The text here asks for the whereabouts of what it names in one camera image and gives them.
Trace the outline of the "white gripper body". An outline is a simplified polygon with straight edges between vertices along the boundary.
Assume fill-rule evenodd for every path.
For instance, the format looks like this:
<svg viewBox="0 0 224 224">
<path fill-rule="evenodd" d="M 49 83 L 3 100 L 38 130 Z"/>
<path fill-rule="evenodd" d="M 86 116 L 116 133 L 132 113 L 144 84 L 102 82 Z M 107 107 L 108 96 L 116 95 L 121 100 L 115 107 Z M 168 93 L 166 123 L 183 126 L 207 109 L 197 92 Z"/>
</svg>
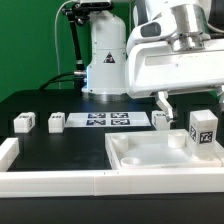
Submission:
<svg viewBox="0 0 224 224">
<path fill-rule="evenodd" d="M 224 85 L 224 41 L 206 41 L 203 50 L 174 52 L 166 41 L 136 45 L 126 63 L 126 90 L 132 98 L 160 91 L 207 91 Z"/>
</svg>

